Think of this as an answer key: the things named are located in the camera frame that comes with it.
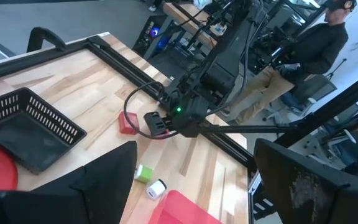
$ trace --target pink block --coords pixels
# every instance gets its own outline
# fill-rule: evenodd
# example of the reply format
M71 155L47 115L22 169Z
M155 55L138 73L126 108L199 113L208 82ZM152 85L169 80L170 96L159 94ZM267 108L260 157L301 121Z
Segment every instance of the pink block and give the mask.
M153 211L149 224L220 224L221 222L191 202L176 190L167 196Z

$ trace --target white cylinder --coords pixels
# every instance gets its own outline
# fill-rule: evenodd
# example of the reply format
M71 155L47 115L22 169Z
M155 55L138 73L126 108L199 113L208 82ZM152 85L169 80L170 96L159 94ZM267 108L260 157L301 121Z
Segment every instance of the white cylinder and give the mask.
M150 185L150 187L146 188L146 194L152 200L155 200L159 198L166 189L167 186L165 185L165 183L161 179L158 179L152 185Z

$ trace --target person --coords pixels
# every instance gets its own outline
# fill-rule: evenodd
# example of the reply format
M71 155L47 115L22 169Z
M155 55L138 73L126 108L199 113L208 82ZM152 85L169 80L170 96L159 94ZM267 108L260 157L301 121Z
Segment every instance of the person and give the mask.
M222 114L230 116L230 112L253 91L262 90L264 94L261 99L242 110L235 119L237 124L246 123L270 102L301 84L309 75L328 72L348 40L344 20L356 4L356 0L328 0L326 23L306 30L297 38L297 42L283 50L287 58L284 69L270 66L263 69L246 83L241 96L224 108Z
M153 4L149 7L150 12L155 12L157 8L161 5L163 0L154 0Z

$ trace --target black jacket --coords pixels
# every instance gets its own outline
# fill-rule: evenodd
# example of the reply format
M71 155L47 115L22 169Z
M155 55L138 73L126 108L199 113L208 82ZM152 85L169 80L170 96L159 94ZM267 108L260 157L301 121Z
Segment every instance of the black jacket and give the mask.
M318 24L306 30L285 51L289 58L287 63L299 63L301 67L284 78L297 85L311 74L328 72L348 38L345 23L335 26Z

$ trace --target wooden board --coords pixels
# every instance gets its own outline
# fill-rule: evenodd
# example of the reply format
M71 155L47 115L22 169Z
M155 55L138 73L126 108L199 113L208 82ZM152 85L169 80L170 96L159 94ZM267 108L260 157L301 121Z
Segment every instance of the wooden board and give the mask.
M169 79L112 35L103 37L125 58L165 85ZM175 136L154 141L119 133L117 117L127 95L136 88L120 73L87 50L0 78L0 95L29 87L88 132L87 137L40 175L21 166L19 190L32 190L102 156L128 140L138 143L138 164L154 170L166 182L223 223L248 222L247 169L207 139ZM143 114L160 111L145 93L129 103L147 132ZM227 125L217 116L208 119ZM230 135L246 147L240 134ZM158 201L149 200L145 185L134 181L121 223L147 223Z
M181 4L180 5L184 10L186 10L190 15L194 16L196 15L200 10L194 6L193 4ZM165 3L163 5L164 13L168 16L171 16L175 22L178 24L181 24L185 21L187 21L189 18L185 16L182 12L179 11L172 3ZM196 16L196 19L201 22L207 21L209 15L206 12L201 12ZM199 29L198 25L196 25L194 22L189 21L182 26L185 30L187 30L191 34L195 34L197 30ZM216 40L213 39L210 35L206 34L205 32L202 32L200 36L198 37L198 40L203 43L205 46L207 46L209 49L212 49L214 46L216 46Z

